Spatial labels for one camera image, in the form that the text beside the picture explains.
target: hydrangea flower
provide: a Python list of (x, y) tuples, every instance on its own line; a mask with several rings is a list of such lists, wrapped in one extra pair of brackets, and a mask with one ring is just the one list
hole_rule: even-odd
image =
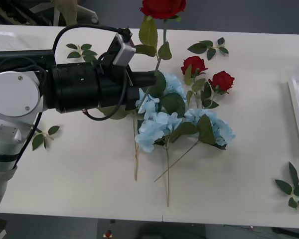
[(187, 102), (186, 93), (178, 77), (173, 74), (163, 73), (163, 75), (165, 76), (166, 79), (166, 88), (163, 94), (167, 95), (169, 93), (178, 93), (186, 103)]
[(184, 116), (187, 122), (192, 122), (194, 125), (197, 125), (203, 115), (207, 115), (210, 119), (216, 144), (219, 146), (228, 145), (236, 137), (228, 123), (219, 119), (217, 114), (212, 111), (205, 109), (189, 109)]
[(135, 136), (135, 141), (142, 150), (150, 153), (154, 149), (155, 141), (172, 133), (180, 123), (181, 119), (177, 118), (177, 113), (171, 115), (165, 112), (153, 113), (150, 119), (142, 123), (140, 134)]
[[(135, 103), (136, 107), (138, 107), (141, 104), (144, 95), (145, 95), (144, 91), (140, 88), (140, 99), (136, 101)], [(148, 94), (143, 104), (141, 105), (138, 113), (142, 114), (145, 112), (144, 119), (148, 120), (149, 117), (153, 113), (156, 113), (156, 111), (158, 110), (158, 103), (159, 103), (159, 98), (154, 98), (150, 94)]]

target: white table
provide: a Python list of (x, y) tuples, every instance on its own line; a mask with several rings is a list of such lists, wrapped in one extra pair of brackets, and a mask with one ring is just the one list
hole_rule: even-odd
[[(0, 26), (22, 35), (34, 49), (51, 49), (61, 28)], [(138, 30), (132, 30), (139, 44)], [(114, 34), (75, 29), (59, 42), (57, 63), (66, 59), (67, 43), (91, 43), (98, 54), (107, 50)], [(161, 42), (162, 31), (159, 31)], [(161, 70), (180, 78), (187, 47), (199, 40), (224, 37), (230, 57), (206, 61), (207, 77), (226, 70), (235, 77), (229, 95), (219, 101), (219, 116), (237, 137), (220, 151), (208, 145), (194, 148), (170, 172), (170, 207), (166, 207), (166, 179), (154, 183), (165, 169), (165, 153), (140, 154), (135, 182), (133, 124), (130, 118), (94, 122), (81, 112), (43, 114), (41, 129), (62, 126), (48, 152), (27, 149), (0, 206), (1, 213), (40, 214), (126, 220), (206, 224), (237, 224), (299, 228), (299, 211), (274, 179), (289, 180), (287, 163), (299, 173), (299, 137), (288, 75), (299, 67), (299, 35), (170, 30), (173, 58)], [(153, 70), (156, 61), (136, 55), (132, 70)], [(93, 115), (101, 116), (97, 110)], [(176, 160), (191, 145), (173, 145)]]

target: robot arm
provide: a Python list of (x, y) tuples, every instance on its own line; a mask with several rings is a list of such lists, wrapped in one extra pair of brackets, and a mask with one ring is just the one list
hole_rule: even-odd
[(0, 203), (44, 110), (82, 111), (105, 120), (109, 117), (92, 117), (88, 109), (125, 105), (133, 110), (139, 88), (155, 83), (153, 72), (132, 72), (128, 66), (136, 51), (128, 29), (116, 29), (97, 61), (56, 65), (58, 40), (76, 27), (62, 30), (52, 50), (0, 52)]

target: flower bouquet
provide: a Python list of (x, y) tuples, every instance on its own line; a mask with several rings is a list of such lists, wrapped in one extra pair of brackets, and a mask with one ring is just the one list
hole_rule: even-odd
[[(224, 150), (235, 137), (228, 124), (219, 119), (215, 112), (210, 111), (210, 109), (219, 106), (214, 101), (216, 95), (229, 93), (228, 90), (233, 85), (233, 77), (222, 71), (207, 81), (203, 77), (205, 71), (208, 70), (205, 67), (204, 60), (199, 56), (192, 56), (184, 60), (181, 68), (183, 82), (186, 88), (190, 88), (186, 92), (183, 83), (177, 76), (159, 71), (162, 60), (172, 58), (167, 40), (167, 24), (173, 20), (180, 21), (180, 17), (176, 14), (184, 11), (185, 6), (185, 0), (161, 0), (159, 4), (156, 0), (143, 0), (141, 11), (145, 16), (139, 31), (142, 44), (136, 46), (136, 53), (156, 57), (156, 83), (152, 87), (140, 89), (140, 100), (136, 102), (134, 111), (124, 112), (122, 110), (112, 117), (112, 119), (122, 119), (129, 114), (133, 116), (136, 160), (135, 180), (138, 177), (139, 148), (144, 152), (151, 153), (157, 145), (163, 147), (166, 151), (167, 169), (163, 174), (167, 173), (168, 180), (167, 206), (169, 206), (169, 169), (200, 143)], [(163, 43), (159, 48), (155, 19), (162, 20), (164, 25)], [(222, 48), (220, 49), (222, 54), (228, 55), (227, 49), (224, 52), (225, 40), (220, 38), (217, 42), (218, 46), (214, 47), (211, 41), (201, 41), (188, 50), (196, 54), (207, 51), (208, 59), (215, 55), (215, 48)], [(196, 108), (194, 109), (190, 108), (192, 98), (196, 102)], [(183, 135), (190, 135), (197, 140), (189, 149), (186, 149), (181, 158), (170, 165), (168, 151), (172, 150), (173, 143)]]

